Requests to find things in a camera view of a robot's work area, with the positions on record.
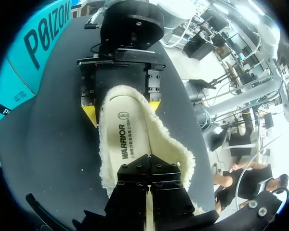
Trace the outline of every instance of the white shoe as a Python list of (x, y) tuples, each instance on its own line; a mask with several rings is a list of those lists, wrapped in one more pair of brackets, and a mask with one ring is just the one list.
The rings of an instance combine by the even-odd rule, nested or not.
[(106, 95), (99, 118), (100, 177), (110, 197), (118, 181), (121, 165), (145, 154), (154, 154), (181, 171), (181, 181), (188, 191), (194, 173), (193, 154), (170, 137), (148, 101), (136, 89), (120, 85)]

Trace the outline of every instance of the shoe insole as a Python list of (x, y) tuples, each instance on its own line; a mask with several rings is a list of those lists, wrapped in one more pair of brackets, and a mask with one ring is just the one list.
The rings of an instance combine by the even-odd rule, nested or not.
[(114, 179), (121, 165), (151, 154), (145, 114), (131, 96), (117, 96), (107, 107), (107, 143)]

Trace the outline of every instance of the black work surface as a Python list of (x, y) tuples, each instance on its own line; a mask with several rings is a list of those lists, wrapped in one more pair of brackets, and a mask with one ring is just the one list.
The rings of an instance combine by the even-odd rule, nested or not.
[[(92, 55), (90, 48), (100, 42), (99, 30), (83, 29), (88, 19), (73, 19), (59, 38), (37, 96), (0, 121), (0, 160), (17, 202), (32, 211), (25, 196), (33, 193), (42, 206), (71, 227), (72, 219), (82, 221), (83, 210), (104, 214), (108, 201), (99, 177), (98, 131), (80, 107), (81, 72), (76, 60)], [(157, 115), (171, 136), (195, 155), (188, 194), (204, 210), (212, 210), (209, 158), (192, 104), (162, 46), (157, 43), (150, 50), (164, 55), (167, 65), (161, 73), (162, 102)], [(144, 81), (135, 71), (130, 75), (139, 83)]]

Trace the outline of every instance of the black cylindrical motor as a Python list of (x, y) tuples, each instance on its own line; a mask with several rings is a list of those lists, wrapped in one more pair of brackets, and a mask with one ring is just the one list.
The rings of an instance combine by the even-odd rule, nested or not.
[(125, 0), (105, 13), (101, 28), (101, 49), (112, 53), (117, 48), (147, 50), (164, 36), (164, 16), (154, 4)]

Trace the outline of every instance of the person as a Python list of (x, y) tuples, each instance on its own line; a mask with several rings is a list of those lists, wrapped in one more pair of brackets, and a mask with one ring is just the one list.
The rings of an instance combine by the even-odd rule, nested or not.
[[(213, 176), (214, 184), (225, 187), (224, 190), (217, 192), (215, 209), (218, 213), (229, 206), (234, 199), (239, 177), (247, 164), (233, 164), (231, 173), (224, 172), (223, 176)], [(246, 202), (240, 204), (240, 209), (248, 204), (249, 200), (253, 200), (260, 192), (264, 190), (271, 192), (281, 187), (286, 188), (288, 185), (289, 177), (287, 174), (283, 174), (277, 179), (273, 178), (271, 165), (252, 162), (249, 167), (252, 170), (245, 171), (238, 190), (238, 197), (247, 199)]]

